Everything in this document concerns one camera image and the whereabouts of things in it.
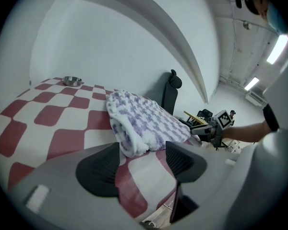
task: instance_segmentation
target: ceiling light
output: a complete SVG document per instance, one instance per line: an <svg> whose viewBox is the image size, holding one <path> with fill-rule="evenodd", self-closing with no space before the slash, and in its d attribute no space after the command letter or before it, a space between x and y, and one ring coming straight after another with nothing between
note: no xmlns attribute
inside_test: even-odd
<svg viewBox="0 0 288 230"><path fill-rule="evenodd" d="M258 78L253 78L253 80L244 88L245 90L250 90L256 83L258 83Z"/></svg>
<svg viewBox="0 0 288 230"><path fill-rule="evenodd" d="M269 62L270 64L274 64L274 62L277 60L277 58L283 52L287 42L288 42L288 36L286 36L286 35L279 36L278 40L275 44L275 47L272 50L272 53L270 54L269 58L267 59L267 62Z"/></svg>

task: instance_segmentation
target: red and white checkered pattern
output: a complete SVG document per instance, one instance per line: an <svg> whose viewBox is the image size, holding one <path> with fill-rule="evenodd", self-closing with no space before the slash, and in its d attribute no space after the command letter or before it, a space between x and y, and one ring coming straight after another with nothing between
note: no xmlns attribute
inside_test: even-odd
<svg viewBox="0 0 288 230"><path fill-rule="evenodd" d="M11 190L48 159L116 142L103 86L67 87L48 79L19 95L0 113L0 184ZM176 181L165 150L141 157L120 155L116 186L120 203L142 220L174 192Z"/></svg>

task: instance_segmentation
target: gray plastic panel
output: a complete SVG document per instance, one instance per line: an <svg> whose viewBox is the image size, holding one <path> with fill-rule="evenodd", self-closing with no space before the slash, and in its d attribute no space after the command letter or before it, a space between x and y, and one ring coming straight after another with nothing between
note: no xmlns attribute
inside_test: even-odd
<svg viewBox="0 0 288 230"><path fill-rule="evenodd" d="M41 207L39 216L59 228L143 229L120 206L116 197L94 196L76 179L75 171L79 161L108 146L98 146L48 160L18 183L11 191L10 198L21 207L20 202L26 199L31 190L36 185L43 184L51 192ZM23 212L29 222L36 223L26 211Z"/></svg>
<svg viewBox="0 0 288 230"><path fill-rule="evenodd" d="M215 152L205 148L195 148L174 142L173 144L200 155L207 162L205 172L194 183L181 184L184 195L188 195L196 204L202 205L211 197L227 179L233 170L232 165L225 164L226 159L236 161L239 154L230 152Z"/></svg>
<svg viewBox="0 0 288 230"><path fill-rule="evenodd" d="M212 183L213 178L203 180L204 175L194 183L181 185L183 194L195 202L205 195L204 188L211 189L205 184ZM257 146L245 147L215 193L171 228L246 229L273 208L287 186L288 131L282 130L265 136Z"/></svg>
<svg viewBox="0 0 288 230"><path fill-rule="evenodd" d="M288 60L280 71L280 76L264 91L278 125L288 129Z"/></svg>
<svg viewBox="0 0 288 230"><path fill-rule="evenodd" d="M244 148L234 166L224 164L228 153L209 155L201 151L208 163L206 172L194 183L181 185L183 194L200 206L173 224L172 229L189 229L191 226L201 230L223 229L227 213L247 176L254 149L255 145Z"/></svg>

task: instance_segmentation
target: fluffy blanket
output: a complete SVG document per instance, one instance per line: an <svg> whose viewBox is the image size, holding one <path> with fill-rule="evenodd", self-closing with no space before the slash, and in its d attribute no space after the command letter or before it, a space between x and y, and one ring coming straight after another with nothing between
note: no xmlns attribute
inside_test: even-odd
<svg viewBox="0 0 288 230"><path fill-rule="evenodd" d="M166 141L185 142L191 136L189 127L157 102L124 90L107 95L107 110L120 149L127 157L162 150Z"/></svg>

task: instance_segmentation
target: metal bowl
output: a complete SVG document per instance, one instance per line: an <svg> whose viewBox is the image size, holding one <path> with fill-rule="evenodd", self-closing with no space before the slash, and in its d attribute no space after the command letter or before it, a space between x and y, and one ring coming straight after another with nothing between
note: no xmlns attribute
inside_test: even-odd
<svg viewBox="0 0 288 230"><path fill-rule="evenodd" d="M78 87L81 85L82 79L77 77L64 77L63 83L70 87Z"/></svg>

